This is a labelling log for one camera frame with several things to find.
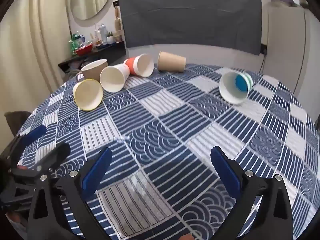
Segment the yellow rimmed paper cup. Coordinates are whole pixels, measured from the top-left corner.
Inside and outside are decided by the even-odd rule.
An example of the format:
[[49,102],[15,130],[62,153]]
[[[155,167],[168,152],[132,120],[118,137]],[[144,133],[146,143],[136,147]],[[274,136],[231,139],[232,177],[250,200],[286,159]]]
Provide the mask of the yellow rimmed paper cup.
[[85,79],[73,87],[73,98],[81,110],[92,111],[102,102],[103,88],[98,81]]

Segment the blue green striped paper cup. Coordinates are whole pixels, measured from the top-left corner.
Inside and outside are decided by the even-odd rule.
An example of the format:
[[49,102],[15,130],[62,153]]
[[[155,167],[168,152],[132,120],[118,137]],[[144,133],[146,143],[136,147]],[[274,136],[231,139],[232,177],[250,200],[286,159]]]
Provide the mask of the blue green striped paper cup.
[[219,92],[222,98],[233,105],[243,103],[253,87],[253,79],[247,73],[228,72],[223,74],[219,82]]

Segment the orange white paper cup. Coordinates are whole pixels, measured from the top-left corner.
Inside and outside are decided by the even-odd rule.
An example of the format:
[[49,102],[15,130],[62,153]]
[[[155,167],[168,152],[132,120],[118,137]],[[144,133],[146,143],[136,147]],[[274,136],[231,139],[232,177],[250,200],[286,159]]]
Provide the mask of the orange white paper cup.
[[154,70],[154,61],[149,54],[128,58],[124,64],[128,66],[131,75],[149,77]]

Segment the brown kraft paper cup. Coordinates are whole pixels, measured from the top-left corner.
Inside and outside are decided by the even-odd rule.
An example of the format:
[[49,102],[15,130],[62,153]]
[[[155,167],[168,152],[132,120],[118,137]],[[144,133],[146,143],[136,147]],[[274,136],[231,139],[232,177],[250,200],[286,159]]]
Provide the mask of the brown kraft paper cup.
[[157,67],[160,71],[182,73],[185,70],[186,61],[185,57],[160,51]]

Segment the beige ceramic mug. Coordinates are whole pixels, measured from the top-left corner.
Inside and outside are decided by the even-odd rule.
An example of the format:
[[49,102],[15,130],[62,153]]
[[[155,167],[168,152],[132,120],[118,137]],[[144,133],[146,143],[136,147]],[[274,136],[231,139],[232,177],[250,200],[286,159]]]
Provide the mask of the beige ceramic mug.
[[100,81],[100,74],[104,68],[108,66],[107,59],[100,59],[93,61],[80,69],[80,72],[76,74],[75,79],[77,82],[81,82],[84,79],[93,79]]

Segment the blue white patterned tablecloth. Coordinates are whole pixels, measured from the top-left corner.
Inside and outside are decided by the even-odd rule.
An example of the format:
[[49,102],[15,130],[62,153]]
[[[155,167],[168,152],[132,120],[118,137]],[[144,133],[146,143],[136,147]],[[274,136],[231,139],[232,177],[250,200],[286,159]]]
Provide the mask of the blue white patterned tablecloth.
[[219,146],[257,176],[283,177],[295,238],[319,208],[319,136],[294,94],[280,81],[251,73],[253,88],[239,106],[226,103],[219,81],[229,68],[189,64],[182,73],[131,76],[117,93],[105,92],[93,111],[80,110],[75,81],[41,103],[20,133],[44,125],[20,164],[32,168],[58,143],[69,157],[52,173],[79,170],[102,147],[112,163],[88,205],[112,239],[209,239],[235,200],[211,162]]

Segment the beige curtain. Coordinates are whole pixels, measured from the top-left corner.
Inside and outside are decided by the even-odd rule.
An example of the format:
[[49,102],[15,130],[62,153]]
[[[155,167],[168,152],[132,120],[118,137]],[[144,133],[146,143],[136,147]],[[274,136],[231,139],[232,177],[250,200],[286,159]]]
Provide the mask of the beige curtain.
[[66,0],[14,0],[1,20],[1,148],[13,135],[4,113],[33,111],[63,84],[71,55]]

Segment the red bowl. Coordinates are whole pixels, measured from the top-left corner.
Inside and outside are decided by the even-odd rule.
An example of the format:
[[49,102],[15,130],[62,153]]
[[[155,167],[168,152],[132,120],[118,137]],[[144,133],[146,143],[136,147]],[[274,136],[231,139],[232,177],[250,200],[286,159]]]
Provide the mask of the red bowl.
[[92,49],[93,49],[93,44],[87,44],[87,45],[77,49],[75,51],[75,53],[78,56],[83,56],[83,55],[87,55],[88,53],[90,53],[92,51]]

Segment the green bottle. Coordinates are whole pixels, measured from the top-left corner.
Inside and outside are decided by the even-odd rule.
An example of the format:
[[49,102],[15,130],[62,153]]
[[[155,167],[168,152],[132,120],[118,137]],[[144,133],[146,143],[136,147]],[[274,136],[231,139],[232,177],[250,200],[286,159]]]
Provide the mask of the green bottle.
[[77,47],[77,44],[75,42],[73,34],[71,35],[71,39],[69,40],[69,45],[70,45],[70,48],[71,48],[72,55],[75,56],[76,55],[75,51],[78,49],[78,47]]

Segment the black side shelf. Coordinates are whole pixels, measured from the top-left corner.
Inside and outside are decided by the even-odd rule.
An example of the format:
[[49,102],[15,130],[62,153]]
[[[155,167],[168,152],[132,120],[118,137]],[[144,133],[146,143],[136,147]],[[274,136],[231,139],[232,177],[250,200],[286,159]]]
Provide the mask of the black side shelf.
[[106,45],[103,49],[94,48],[88,54],[82,56],[73,56],[58,64],[58,67],[68,73],[71,69],[80,69],[88,63],[99,59],[107,59],[109,65],[120,61],[126,56],[125,42]]

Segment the small potted plant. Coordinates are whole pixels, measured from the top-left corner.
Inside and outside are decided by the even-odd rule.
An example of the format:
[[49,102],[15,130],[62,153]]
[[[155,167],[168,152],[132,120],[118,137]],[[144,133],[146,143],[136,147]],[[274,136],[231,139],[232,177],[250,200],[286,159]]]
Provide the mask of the small potted plant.
[[107,34],[106,41],[107,41],[108,44],[113,44],[114,43],[114,36],[113,36],[112,32],[109,32]]

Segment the white pump bottle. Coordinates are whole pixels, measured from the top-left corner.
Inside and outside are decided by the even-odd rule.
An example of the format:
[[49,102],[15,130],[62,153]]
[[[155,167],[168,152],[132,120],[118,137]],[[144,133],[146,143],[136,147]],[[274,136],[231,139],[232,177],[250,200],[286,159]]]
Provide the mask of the white pump bottle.
[[100,35],[101,35],[101,41],[103,43],[107,42],[107,29],[106,26],[102,23],[99,25]]

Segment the white refrigerator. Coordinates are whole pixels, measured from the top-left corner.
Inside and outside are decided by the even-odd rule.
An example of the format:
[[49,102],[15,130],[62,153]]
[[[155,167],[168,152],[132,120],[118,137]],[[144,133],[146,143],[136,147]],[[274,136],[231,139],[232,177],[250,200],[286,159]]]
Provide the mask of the white refrigerator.
[[269,8],[264,74],[302,101],[319,100],[319,20],[310,10]]

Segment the dark grey covered screen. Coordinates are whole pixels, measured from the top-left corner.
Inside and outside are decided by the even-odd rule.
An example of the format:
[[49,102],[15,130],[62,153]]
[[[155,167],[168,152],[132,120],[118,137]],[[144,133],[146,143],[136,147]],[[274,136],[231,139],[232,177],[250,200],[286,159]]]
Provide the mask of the dark grey covered screen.
[[261,0],[119,0],[127,47],[199,44],[259,55]]

